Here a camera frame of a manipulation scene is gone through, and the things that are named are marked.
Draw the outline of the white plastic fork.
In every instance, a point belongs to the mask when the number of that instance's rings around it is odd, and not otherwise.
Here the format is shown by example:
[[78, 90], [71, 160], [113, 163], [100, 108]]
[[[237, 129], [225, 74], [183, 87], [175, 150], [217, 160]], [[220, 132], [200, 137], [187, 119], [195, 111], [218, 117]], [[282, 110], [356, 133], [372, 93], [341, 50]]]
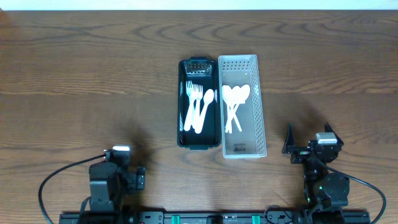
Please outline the white plastic fork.
[[195, 100], [198, 98], [199, 87], [197, 84], [191, 84], [190, 90], [189, 106], [184, 124], [185, 131], [189, 131], [194, 124]]
[[192, 90], [193, 90], [193, 83], [192, 83], [192, 81], [187, 81], [187, 82], [186, 82], [186, 93], [187, 93], [188, 102], [189, 102], [188, 111], [187, 111], [187, 116], [186, 116], [186, 120], [185, 120], [185, 126], [187, 127], [187, 129], [190, 129], [190, 127], [191, 127], [191, 125], [192, 125], [192, 106], [191, 106], [191, 102], [192, 102], [192, 98], [191, 98]]
[[198, 127], [199, 117], [200, 117], [200, 101], [203, 98], [203, 86], [194, 84], [193, 89], [196, 96], [195, 110], [193, 112], [193, 128], [196, 129]]

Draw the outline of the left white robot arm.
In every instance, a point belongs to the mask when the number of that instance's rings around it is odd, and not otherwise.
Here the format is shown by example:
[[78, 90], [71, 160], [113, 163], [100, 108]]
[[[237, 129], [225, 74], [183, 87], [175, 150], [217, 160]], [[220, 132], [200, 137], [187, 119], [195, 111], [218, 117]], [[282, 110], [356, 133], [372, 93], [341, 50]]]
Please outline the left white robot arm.
[[90, 196], [81, 204], [79, 212], [65, 212], [59, 222], [86, 223], [139, 223], [136, 212], [124, 205], [126, 195], [145, 187], [145, 167], [129, 170], [130, 152], [108, 149], [104, 161], [90, 165]]

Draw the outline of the clear white plastic basket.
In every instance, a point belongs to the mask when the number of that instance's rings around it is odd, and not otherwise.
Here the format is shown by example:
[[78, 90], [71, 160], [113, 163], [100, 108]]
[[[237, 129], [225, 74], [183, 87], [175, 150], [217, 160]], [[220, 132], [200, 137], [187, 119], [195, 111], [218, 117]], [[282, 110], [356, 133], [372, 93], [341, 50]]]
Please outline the clear white plastic basket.
[[[223, 157], [226, 159], [258, 159], [267, 156], [261, 83], [257, 56], [221, 55], [218, 57], [221, 106], [221, 134]], [[250, 94], [245, 104], [239, 105], [236, 115], [242, 131], [232, 120], [232, 133], [224, 131], [227, 122], [223, 85], [249, 85]]]

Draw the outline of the white plastic spoon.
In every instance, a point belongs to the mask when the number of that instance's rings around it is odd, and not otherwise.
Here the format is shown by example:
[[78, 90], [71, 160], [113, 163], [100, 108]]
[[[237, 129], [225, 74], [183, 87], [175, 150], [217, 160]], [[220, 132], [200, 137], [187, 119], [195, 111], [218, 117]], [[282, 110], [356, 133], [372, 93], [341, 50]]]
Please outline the white plastic spoon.
[[240, 101], [240, 87], [235, 86], [229, 93], [229, 110], [228, 110], [228, 132], [232, 133], [232, 120], [235, 120], [235, 123], [238, 127], [238, 130], [241, 131], [241, 125], [239, 123], [239, 119], [236, 116], [236, 110], [239, 106]]
[[240, 105], [241, 104], [245, 104], [249, 94], [250, 94], [249, 85], [243, 85], [242, 87], [240, 87], [240, 94], [239, 94], [240, 95], [240, 100], [241, 100]]
[[202, 111], [201, 111], [201, 113], [200, 113], [200, 117], [199, 117], [199, 119], [197, 120], [197, 121], [198, 121], [198, 124], [197, 124], [197, 126], [196, 126], [196, 128], [195, 128], [195, 132], [196, 132], [197, 134], [200, 134], [201, 131], [202, 131], [202, 129], [203, 129], [203, 124], [204, 124], [204, 121], [205, 121], [205, 116], [206, 116], [206, 111], [207, 111], [208, 105], [209, 105], [213, 100], [214, 100], [214, 91], [213, 91], [212, 89], [208, 89], [208, 90], [206, 91], [204, 97], [203, 97], [204, 106], [203, 106], [203, 109], [202, 109]]
[[222, 89], [223, 89], [223, 100], [226, 103], [226, 109], [227, 109], [227, 122], [226, 122], [224, 130], [226, 133], [228, 133], [228, 110], [229, 110], [229, 104], [230, 104], [229, 93], [232, 90], [232, 88], [229, 85], [223, 85]]

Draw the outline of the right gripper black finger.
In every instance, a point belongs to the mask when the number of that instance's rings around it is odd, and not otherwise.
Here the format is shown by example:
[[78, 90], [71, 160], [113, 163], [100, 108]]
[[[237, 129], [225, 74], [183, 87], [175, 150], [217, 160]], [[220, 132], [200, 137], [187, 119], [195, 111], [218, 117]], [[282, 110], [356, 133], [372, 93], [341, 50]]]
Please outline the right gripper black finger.
[[294, 134], [293, 134], [293, 125], [292, 124], [289, 124], [284, 146], [285, 147], [295, 146]]
[[335, 133], [335, 131], [333, 130], [333, 128], [330, 126], [329, 122], [326, 122], [324, 124], [324, 130], [326, 133], [333, 133], [334, 137], [336, 139], [336, 143], [339, 145], [343, 145], [344, 142], [341, 140], [341, 138]]

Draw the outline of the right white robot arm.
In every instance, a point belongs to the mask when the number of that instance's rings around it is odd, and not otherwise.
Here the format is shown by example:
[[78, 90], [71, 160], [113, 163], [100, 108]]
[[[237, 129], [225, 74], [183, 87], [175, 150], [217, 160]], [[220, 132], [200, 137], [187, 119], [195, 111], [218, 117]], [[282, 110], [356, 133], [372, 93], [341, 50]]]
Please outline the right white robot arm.
[[294, 223], [346, 222], [342, 208], [348, 205], [349, 178], [327, 166], [343, 146], [328, 123], [307, 146], [298, 146], [289, 125], [282, 153], [290, 155], [291, 164], [303, 165], [303, 192], [308, 202], [307, 208], [294, 212]]

